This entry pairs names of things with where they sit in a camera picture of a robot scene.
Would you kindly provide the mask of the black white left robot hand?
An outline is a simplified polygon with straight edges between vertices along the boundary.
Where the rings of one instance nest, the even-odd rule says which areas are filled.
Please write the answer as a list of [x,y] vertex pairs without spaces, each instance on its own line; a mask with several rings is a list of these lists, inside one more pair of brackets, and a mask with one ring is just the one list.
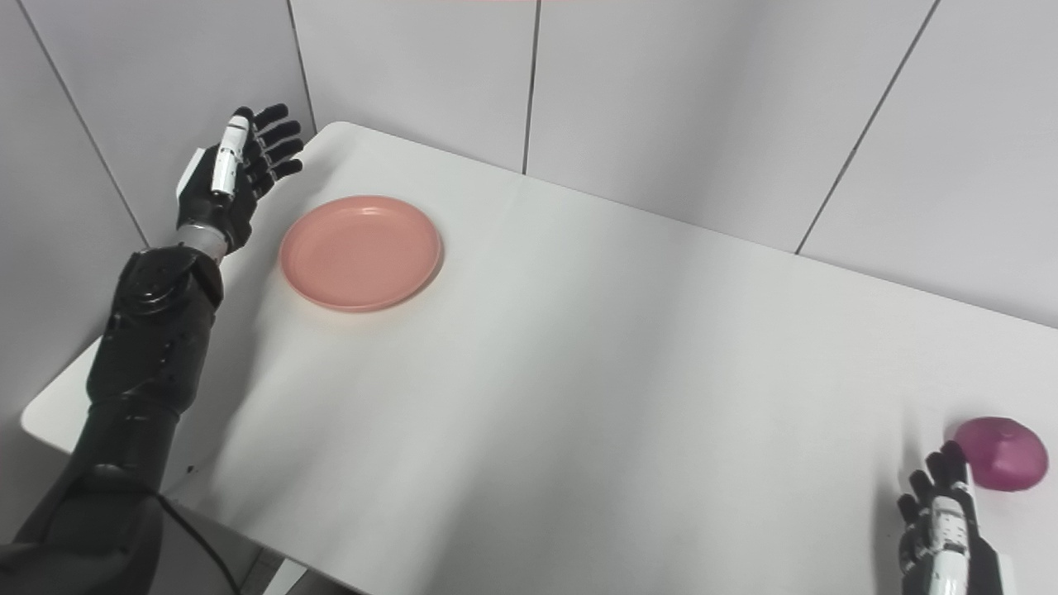
[[198,148],[181,174],[175,190],[178,229],[211,227],[227,253],[243,247],[260,200],[276,183],[303,169],[300,131],[287,104],[260,112],[237,108],[219,142]]

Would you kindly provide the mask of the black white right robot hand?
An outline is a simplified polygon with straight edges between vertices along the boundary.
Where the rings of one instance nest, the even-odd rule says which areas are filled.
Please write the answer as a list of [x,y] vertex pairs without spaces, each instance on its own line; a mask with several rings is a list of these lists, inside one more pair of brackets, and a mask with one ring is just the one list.
[[902,537],[897,549],[902,594],[1015,594],[1013,560],[984,539],[974,475],[954,440],[909,475],[897,500]]

